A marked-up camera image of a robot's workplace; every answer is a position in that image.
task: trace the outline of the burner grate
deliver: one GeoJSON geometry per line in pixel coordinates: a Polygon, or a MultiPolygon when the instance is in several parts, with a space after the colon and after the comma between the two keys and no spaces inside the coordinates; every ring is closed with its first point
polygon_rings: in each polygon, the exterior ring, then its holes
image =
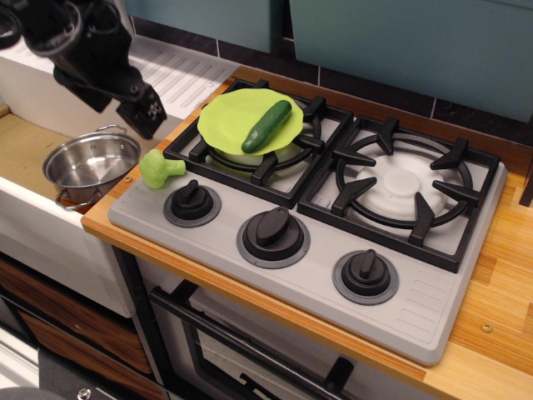
{"type": "MultiPolygon", "coordinates": [[[[256,83],[237,79],[227,90],[229,93],[241,88],[269,88],[267,81],[256,83]]],[[[328,149],[353,126],[353,113],[326,104],[323,97],[313,100],[291,95],[303,108],[304,123],[311,132],[302,132],[292,141],[297,152],[292,157],[281,159],[276,152],[265,154],[257,165],[238,162],[209,146],[198,131],[198,119],[193,122],[163,152],[166,158],[181,159],[187,170],[223,183],[229,187],[265,199],[277,205],[292,208],[312,178],[312,172],[325,159],[328,149]],[[330,137],[323,137],[325,119],[335,121],[336,129],[330,137]],[[279,175],[296,175],[286,191],[271,184],[279,175]]]]}
{"type": "Polygon", "coordinates": [[[495,155],[468,147],[468,142],[462,138],[455,143],[448,142],[408,131],[400,127],[395,118],[379,122],[368,117],[359,117],[353,131],[340,139],[310,187],[304,192],[298,203],[298,212],[456,273],[499,161],[500,159],[495,155]],[[425,157],[431,156],[432,159],[428,159],[431,170],[454,170],[456,176],[461,178],[462,184],[435,180],[432,186],[456,204],[442,214],[436,215],[420,192],[413,193],[416,215],[414,219],[399,219],[382,215],[363,205],[360,201],[361,197],[372,190],[377,179],[376,177],[359,179],[357,176],[359,173],[347,169],[350,166],[356,166],[372,170],[376,165],[374,157],[376,151],[371,156],[363,152],[370,146],[379,148],[380,154],[391,158],[399,151],[419,152],[425,157]],[[480,166],[485,172],[482,177],[479,177],[479,173],[476,172],[474,177],[476,182],[473,182],[471,169],[475,165],[480,166]],[[347,182],[346,176],[354,174],[355,179],[347,182]],[[337,194],[329,207],[329,204],[321,204],[321,189],[326,180],[331,179],[331,176],[335,178],[337,194]],[[454,252],[443,252],[427,245],[428,233],[436,230],[437,227],[448,228],[459,217],[465,218],[466,223],[457,233],[461,235],[461,239],[454,252]]]}

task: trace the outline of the oven window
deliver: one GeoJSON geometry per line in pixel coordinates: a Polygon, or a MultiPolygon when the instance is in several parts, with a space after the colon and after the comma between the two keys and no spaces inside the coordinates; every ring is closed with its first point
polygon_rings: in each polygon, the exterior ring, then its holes
{"type": "Polygon", "coordinates": [[[313,400],[294,383],[184,323],[195,369],[203,379],[238,399],[313,400]]]}

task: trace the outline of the broccoli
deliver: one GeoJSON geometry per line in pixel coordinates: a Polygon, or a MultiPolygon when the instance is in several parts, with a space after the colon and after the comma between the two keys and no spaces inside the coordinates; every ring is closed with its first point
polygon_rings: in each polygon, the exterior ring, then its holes
{"type": "Polygon", "coordinates": [[[158,189],[163,186],[168,177],[183,175],[185,162],[182,160],[167,160],[155,148],[144,155],[139,162],[139,168],[144,182],[149,188],[158,189]]]}

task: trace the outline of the stainless steel pot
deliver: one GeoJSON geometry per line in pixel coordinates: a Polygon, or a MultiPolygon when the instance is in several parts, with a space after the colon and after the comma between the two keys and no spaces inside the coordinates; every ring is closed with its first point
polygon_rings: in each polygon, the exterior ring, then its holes
{"type": "Polygon", "coordinates": [[[44,160],[42,173],[56,188],[56,203],[67,210],[90,206],[109,192],[139,161],[141,147],[118,125],[69,140],[44,160]],[[123,132],[103,132],[111,128],[123,132]],[[66,206],[61,199],[74,203],[66,206]]]}

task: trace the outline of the cucumber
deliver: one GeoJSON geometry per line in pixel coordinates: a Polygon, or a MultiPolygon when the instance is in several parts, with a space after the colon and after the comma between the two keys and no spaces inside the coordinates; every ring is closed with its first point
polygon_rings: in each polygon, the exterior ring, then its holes
{"type": "Polygon", "coordinates": [[[280,100],[270,107],[250,129],[246,140],[241,145],[241,150],[245,153],[254,153],[265,146],[289,118],[291,110],[292,106],[287,100],[280,100]]]}

